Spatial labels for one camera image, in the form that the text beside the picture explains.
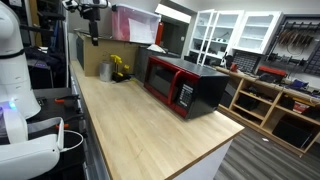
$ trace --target countertop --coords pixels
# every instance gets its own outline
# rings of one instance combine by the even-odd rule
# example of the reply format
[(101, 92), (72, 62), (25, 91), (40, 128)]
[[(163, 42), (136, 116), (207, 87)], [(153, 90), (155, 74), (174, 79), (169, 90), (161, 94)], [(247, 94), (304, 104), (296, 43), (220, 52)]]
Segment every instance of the countertop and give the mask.
[(136, 81), (85, 77), (71, 61), (112, 179), (171, 179), (244, 127), (215, 111), (185, 121)]
[(285, 88), (284, 86), (279, 86), (278, 84), (263, 82), (263, 81), (260, 81), (257, 78), (253, 78), (253, 77), (245, 75), (245, 74), (231, 72), (230, 70), (227, 70), (227, 69), (224, 69), (224, 68), (221, 68), (221, 67), (215, 67), (215, 69), (217, 71), (219, 71), (219, 72), (222, 72), (222, 73), (225, 73), (225, 74), (228, 74), (228, 75), (231, 75), (231, 76), (235, 76), (235, 77), (238, 77), (238, 78), (243, 78), (245, 80), (254, 82), (254, 83), (259, 84), (259, 85), (263, 85), (265, 87), (277, 90), (279, 92), (287, 93), (289, 95), (291, 94), (291, 95), (293, 95), (295, 97), (299, 97), (299, 98), (304, 99), (306, 101), (312, 101), (313, 104), (320, 103), (320, 99), (312, 97), (312, 96), (310, 96), (308, 94), (296, 91), (294, 89), (288, 89), (288, 88)]

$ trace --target floor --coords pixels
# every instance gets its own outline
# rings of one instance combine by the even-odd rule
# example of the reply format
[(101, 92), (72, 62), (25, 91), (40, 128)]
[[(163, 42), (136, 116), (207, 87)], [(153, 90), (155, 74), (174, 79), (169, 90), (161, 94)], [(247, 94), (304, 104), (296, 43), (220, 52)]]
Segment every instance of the floor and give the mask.
[(320, 144), (315, 143), (307, 154), (299, 158), (271, 140), (265, 142), (262, 138), (263, 135), (245, 128), (233, 140), (214, 179), (320, 179)]

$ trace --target black microwave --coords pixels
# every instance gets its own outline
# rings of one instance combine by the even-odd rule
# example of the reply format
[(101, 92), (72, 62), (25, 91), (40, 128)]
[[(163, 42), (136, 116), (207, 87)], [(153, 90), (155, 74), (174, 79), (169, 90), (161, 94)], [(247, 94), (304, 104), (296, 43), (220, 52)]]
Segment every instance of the black microwave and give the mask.
[(144, 87), (185, 119), (217, 109), (229, 76), (178, 58), (150, 56)]

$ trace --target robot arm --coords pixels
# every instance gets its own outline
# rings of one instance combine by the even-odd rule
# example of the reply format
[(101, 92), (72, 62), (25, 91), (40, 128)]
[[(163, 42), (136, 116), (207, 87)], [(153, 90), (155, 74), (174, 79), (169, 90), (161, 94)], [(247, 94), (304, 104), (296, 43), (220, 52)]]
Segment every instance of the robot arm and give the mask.
[(96, 21), (100, 20), (100, 10), (111, 7), (110, 2), (107, 0), (80, 0), (77, 3), (75, 0), (62, 1), (63, 6), (70, 12), (78, 10), (83, 19), (89, 20), (89, 33), (91, 41), (94, 46), (98, 46), (98, 24)]
[[(0, 177), (30, 179), (52, 169), (60, 152), (72, 148), (63, 148), (61, 118), (27, 125), (26, 119), (36, 115), (40, 106), (31, 88), (17, 17), (1, 1), (0, 27), (0, 138), (9, 141), (0, 144)], [(58, 134), (28, 139), (28, 133), (55, 124), (59, 124)]]

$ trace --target pink container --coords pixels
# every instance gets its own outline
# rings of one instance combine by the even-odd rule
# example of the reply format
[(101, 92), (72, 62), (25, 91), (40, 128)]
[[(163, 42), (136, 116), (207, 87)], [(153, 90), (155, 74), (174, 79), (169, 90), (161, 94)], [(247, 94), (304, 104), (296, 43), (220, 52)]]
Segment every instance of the pink container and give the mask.
[(112, 6), (113, 39), (154, 44), (161, 16), (124, 4)]

